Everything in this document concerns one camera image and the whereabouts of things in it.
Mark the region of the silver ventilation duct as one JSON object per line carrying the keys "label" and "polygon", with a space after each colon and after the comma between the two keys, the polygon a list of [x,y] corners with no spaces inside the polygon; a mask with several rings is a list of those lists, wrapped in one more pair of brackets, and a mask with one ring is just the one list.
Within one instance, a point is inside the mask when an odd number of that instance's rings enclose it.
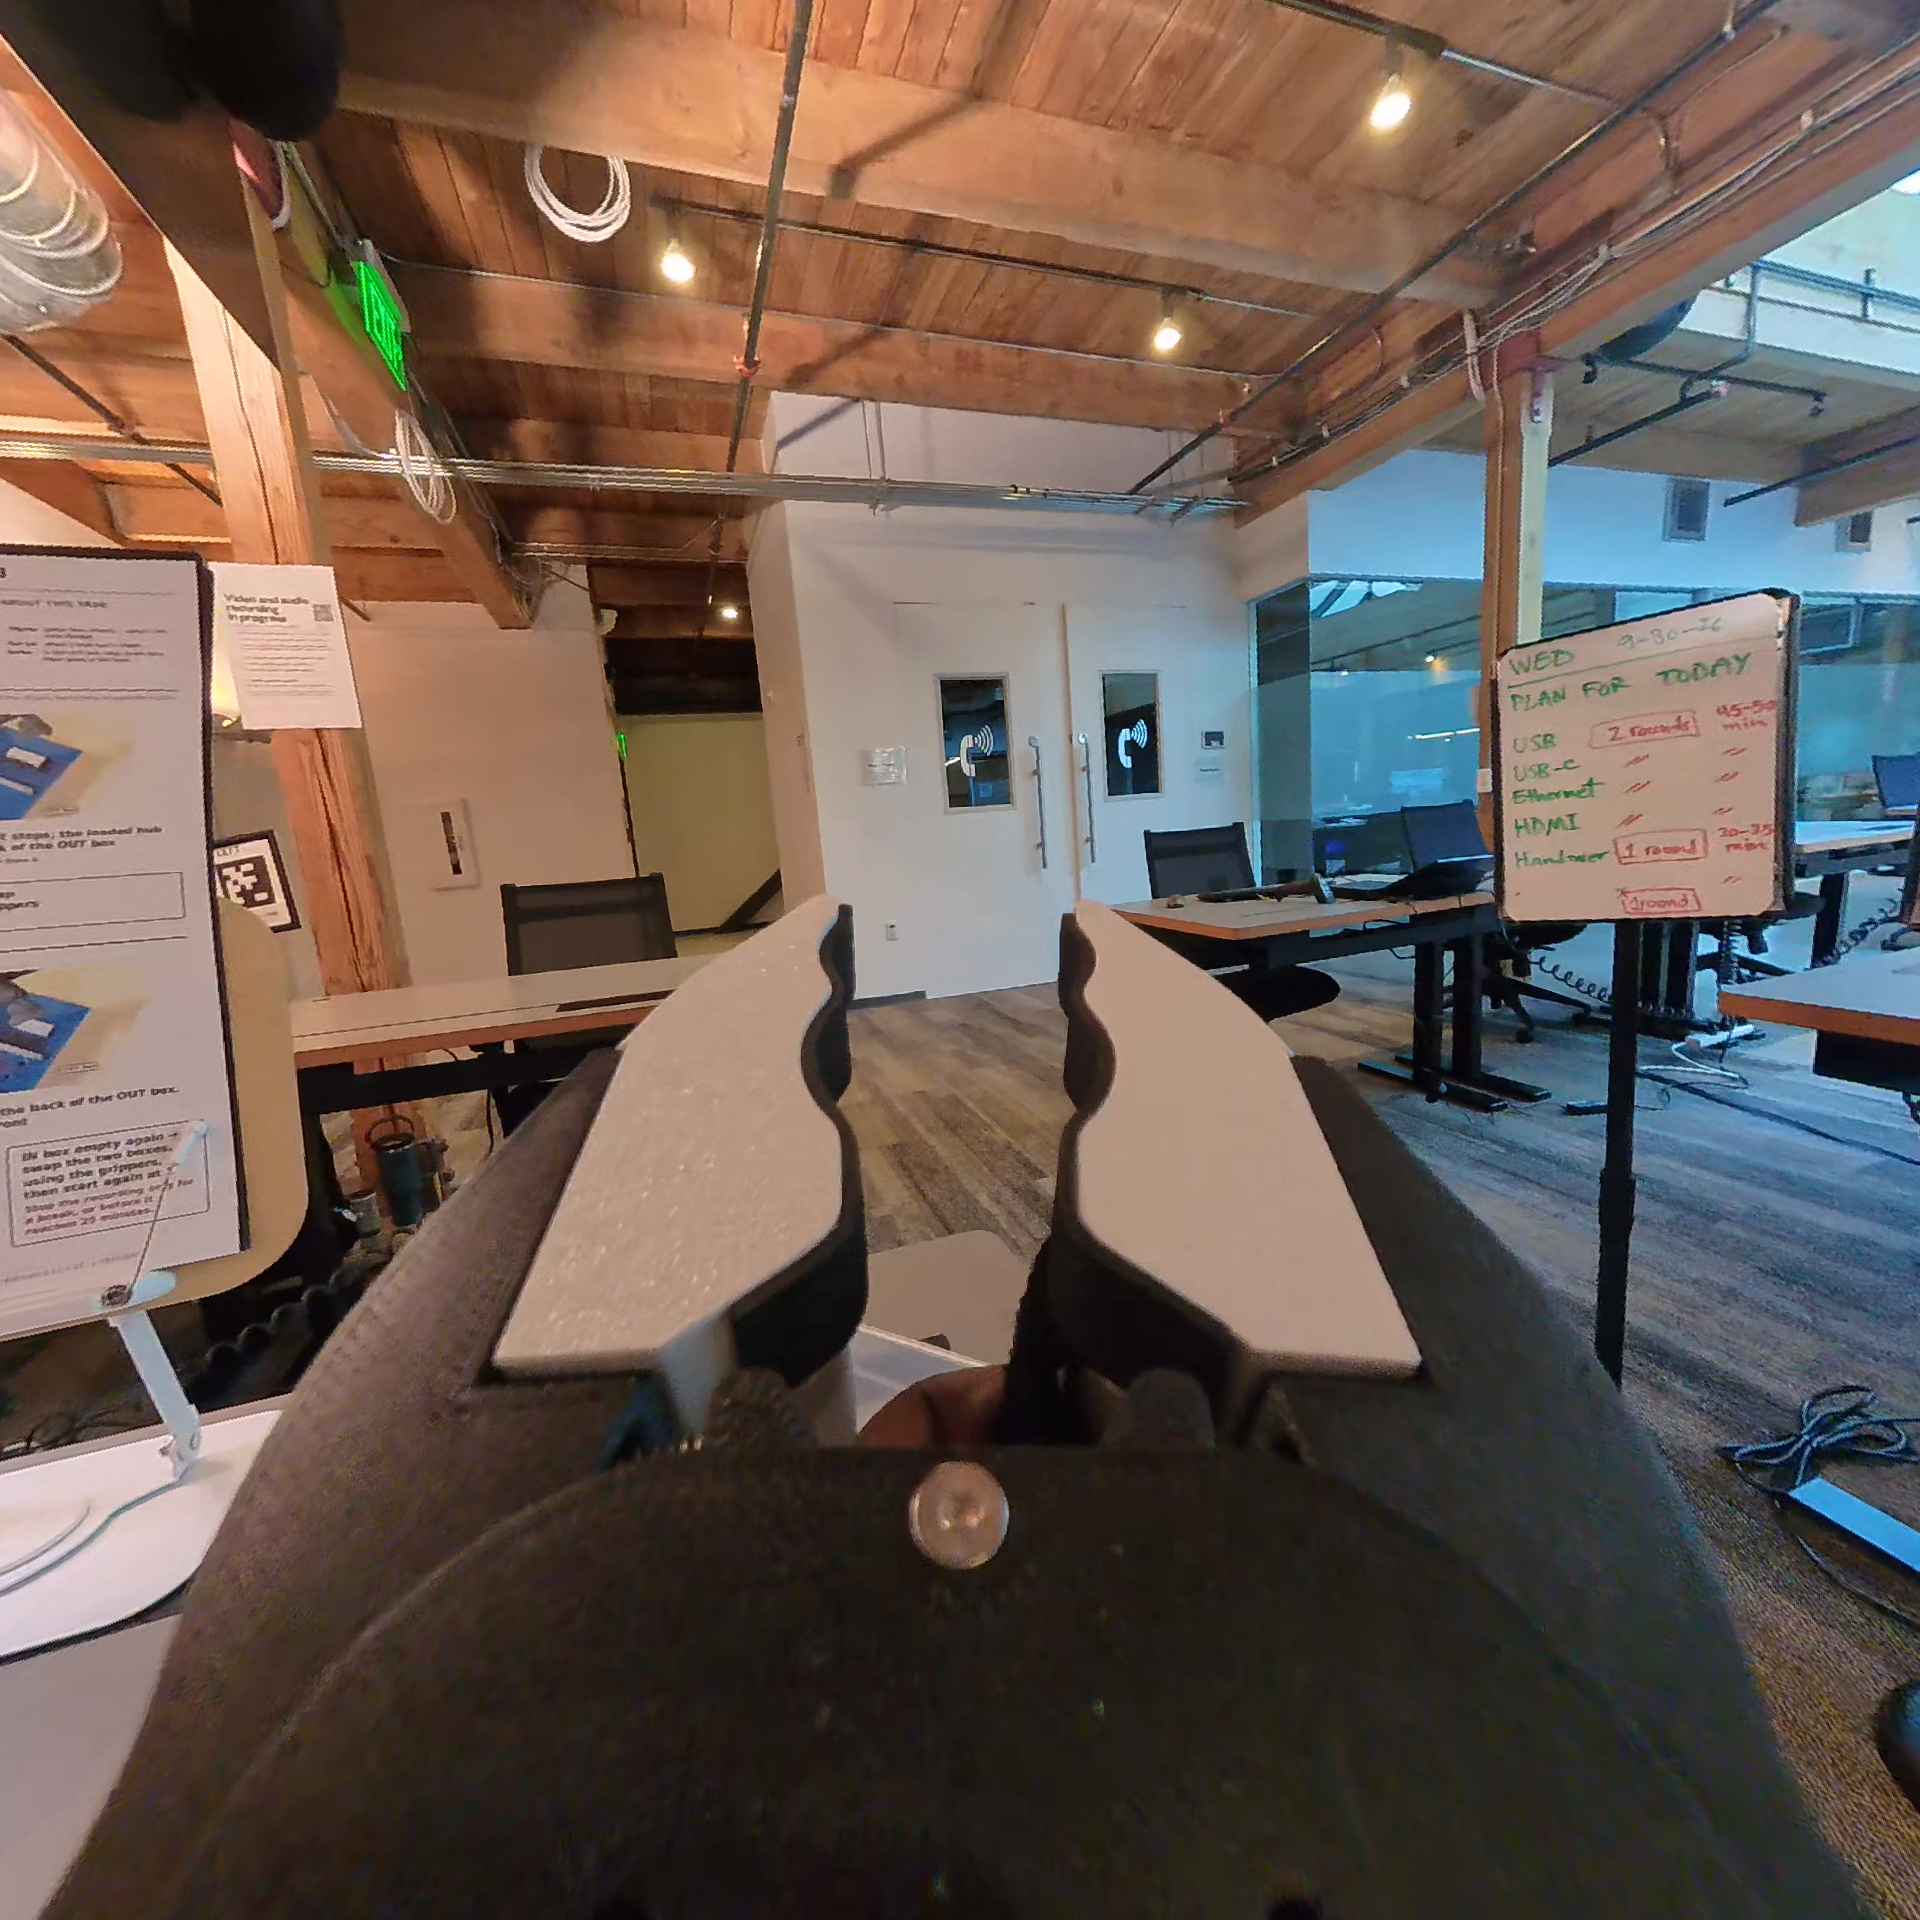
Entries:
{"label": "silver ventilation duct", "polygon": [[123,254],[99,195],[1,102],[1,331],[67,327],[110,299]]}

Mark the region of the fiducial tag sign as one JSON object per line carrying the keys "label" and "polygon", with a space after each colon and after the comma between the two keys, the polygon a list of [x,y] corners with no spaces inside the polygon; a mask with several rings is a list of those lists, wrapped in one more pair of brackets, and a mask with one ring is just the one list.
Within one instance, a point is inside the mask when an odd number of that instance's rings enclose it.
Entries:
{"label": "fiducial tag sign", "polygon": [[273,934],[302,929],[294,884],[273,830],[245,833],[207,847],[222,900],[239,905]]}

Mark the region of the wooden-edged office desk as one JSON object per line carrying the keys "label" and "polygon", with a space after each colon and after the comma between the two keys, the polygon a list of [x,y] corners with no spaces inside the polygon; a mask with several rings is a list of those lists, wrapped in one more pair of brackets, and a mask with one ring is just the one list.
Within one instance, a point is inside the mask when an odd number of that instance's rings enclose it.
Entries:
{"label": "wooden-edged office desk", "polygon": [[1736,1023],[1812,1034],[1817,1078],[1918,1095],[1915,948],[1856,952],[1831,967],[1721,985],[1718,1009]]}
{"label": "wooden-edged office desk", "polygon": [[708,963],[701,953],[299,999],[293,1007],[294,1068],[361,1071],[456,1047],[625,1030]]}
{"label": "wooden-edged office desk", "polygon": [[1417,1089],[1476,1113],[1541,1105],[1552,1095],[1489,1073],[1480,1062],[1483,943],[1499,927],[1489,892],[1425,900],[1241,900],[1198,896],[1121,904],[1119,914],[1189,958],[1224,966],[1224,952],[1255,977],[1357,953],[1413,953],[1409,1047],[1357,1071]]}

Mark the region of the black whiteboard stand pole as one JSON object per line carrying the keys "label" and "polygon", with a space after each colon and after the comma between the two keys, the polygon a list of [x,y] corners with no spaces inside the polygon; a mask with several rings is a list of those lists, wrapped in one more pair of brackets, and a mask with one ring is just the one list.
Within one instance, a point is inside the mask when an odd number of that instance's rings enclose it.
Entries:
{"label": "black whiteboard stand pole", "polygon": [[1598,1270],[1593,1352],[1614,1386],[1625,1368],[1630,1242],[1637,1222],[1637,1112],[1641,1030],[1663,1009],[1667,922],[1623,920],[1614,927],[1614,970],[1607,1003],[1601,1095],[1601,1163],[1598,1185]]}

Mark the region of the instruction poster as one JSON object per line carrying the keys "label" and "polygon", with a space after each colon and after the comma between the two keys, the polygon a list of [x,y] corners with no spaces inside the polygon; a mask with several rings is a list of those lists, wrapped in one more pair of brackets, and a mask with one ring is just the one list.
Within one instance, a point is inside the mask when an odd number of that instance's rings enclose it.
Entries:
{"label": "instruction poster", "polygon": [[4,547],[1,1332],[245,1251],[207,571]]}

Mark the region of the white phone booth door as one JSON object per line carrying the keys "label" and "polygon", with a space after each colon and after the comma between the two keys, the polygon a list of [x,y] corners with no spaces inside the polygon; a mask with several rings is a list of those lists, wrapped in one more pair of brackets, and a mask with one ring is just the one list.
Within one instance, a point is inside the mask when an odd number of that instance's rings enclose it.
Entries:
{"label": "white phone booth door", "polygon": [[1252,817],[1243,623],[1203,608],[1062,608],[1071,889],[1164,894],[1206,833]]}
{"label": "white phone booth door", "polygon": [[892,920],[928,996],[1048,985],[1071,905],[1060,610],[897,606],[908,815]]}

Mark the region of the green exit sign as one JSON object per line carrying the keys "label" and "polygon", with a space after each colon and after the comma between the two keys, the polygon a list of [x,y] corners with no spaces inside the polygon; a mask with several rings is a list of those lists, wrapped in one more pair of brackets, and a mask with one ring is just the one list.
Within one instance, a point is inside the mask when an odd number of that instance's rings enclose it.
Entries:
{"label": "green exit sign", "polygon": [[372,350],[397,393],[412,392],[412,320],[383,256],[359,240],[326,246],[326,294],[348,329]]}

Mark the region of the floor power strip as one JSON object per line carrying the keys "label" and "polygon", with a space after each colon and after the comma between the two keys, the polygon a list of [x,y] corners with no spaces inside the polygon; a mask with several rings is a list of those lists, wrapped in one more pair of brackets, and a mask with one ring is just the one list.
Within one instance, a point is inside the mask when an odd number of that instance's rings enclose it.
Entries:
{"label": "floor power strip", "polygon": [[1811,1478],[1790,1488],[1783,1503],[1796,1516],[1814,1519],[1838,1529],[1857,1548],[1912,1578],[1920,1572],[1918,1529],[1887,1511],[1847,1492],[1825,1478]]}

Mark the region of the black office chair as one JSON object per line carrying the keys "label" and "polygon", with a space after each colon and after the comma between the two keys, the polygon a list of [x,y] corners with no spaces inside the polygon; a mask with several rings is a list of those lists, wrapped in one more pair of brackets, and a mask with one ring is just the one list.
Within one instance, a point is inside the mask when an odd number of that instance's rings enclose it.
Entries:
{"label": "black office chair", "polygon": [[672,961],[664,878],[564,881],[497,888],[507,971],[593,970]]}
{"label": "black office chair", "polygon": [[1144,830],[1142,865],[1151,898],[1237,894],[1256,888],[1243,823]]}

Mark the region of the whiteboard on stand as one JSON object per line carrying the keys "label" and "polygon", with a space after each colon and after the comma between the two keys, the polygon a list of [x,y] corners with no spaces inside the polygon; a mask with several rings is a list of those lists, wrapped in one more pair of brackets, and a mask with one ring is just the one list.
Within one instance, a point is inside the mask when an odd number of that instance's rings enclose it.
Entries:
{"label": "whiteboard on stand", "polygon": [[1747,593],[1497,660],[1507,923],[1750,922],[1792,884],[1801,603]]}

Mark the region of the white poster stand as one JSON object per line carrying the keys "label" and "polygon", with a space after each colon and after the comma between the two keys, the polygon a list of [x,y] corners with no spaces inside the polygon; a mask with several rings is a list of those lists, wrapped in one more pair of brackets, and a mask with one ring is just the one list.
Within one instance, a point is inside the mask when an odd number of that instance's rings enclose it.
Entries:
{"label": "white poster stand", "polygon": [[176,1273],[150,1265],[161,1208],[201,1151],[205,1123],[167,1139],[134,1200],[134,1257],[99,1291],[143,1388],[155,1427],[96,1450],[61,1448],[4,1473],[1,1657],[101,1634],[176,1595],[227,1520],[280,1418],[279,1401],[203,1424],[152,1326]]}

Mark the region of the beige poster backing board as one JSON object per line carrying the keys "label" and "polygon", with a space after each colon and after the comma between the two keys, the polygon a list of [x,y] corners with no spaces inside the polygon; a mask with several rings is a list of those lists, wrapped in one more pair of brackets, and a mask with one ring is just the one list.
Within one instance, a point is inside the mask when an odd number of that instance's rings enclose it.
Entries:
{"label": "beige poster backing board", "polygon": [[241,905],[214,908],[235,1095],[235,1142],[247,1202],[247,1249],[212,1260],[209,1291],[257,1280],[297,1242],[309,1212],[297,1094],[293,999],[270,929]]}

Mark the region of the white paper notice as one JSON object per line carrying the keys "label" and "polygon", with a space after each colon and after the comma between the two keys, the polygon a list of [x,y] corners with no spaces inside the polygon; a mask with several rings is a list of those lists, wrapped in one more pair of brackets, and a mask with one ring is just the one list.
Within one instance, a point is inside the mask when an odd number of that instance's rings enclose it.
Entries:
{"label": "white paper notice", "polygon": [[329,566],[209,566],[214,650],[237,722],[255,735],[356,731],[345,610]]}

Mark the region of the black laptop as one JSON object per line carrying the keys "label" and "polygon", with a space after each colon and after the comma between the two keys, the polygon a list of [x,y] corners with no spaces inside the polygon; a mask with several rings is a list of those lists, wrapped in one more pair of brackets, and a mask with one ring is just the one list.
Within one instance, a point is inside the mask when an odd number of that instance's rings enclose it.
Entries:
{"label": "black laptop", "polygon": [[1470,801],[1400,809],[1409,871],[1396,894],[1409,900],[1473,896],[1488,888],[1494,857]]}

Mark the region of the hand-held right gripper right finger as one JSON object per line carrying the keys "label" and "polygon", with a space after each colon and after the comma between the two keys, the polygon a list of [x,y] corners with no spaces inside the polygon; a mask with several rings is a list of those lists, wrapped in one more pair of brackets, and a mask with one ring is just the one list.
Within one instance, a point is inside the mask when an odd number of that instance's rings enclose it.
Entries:
{"label": "hand-held right gripper right finger", "polygon": [[1062,920],[1071,1118],[1046,1313],[1116,1386],[1173,1369],[1217,1428],[1275,1376],[1423,1369],[1281,1035],[1103,904]]}

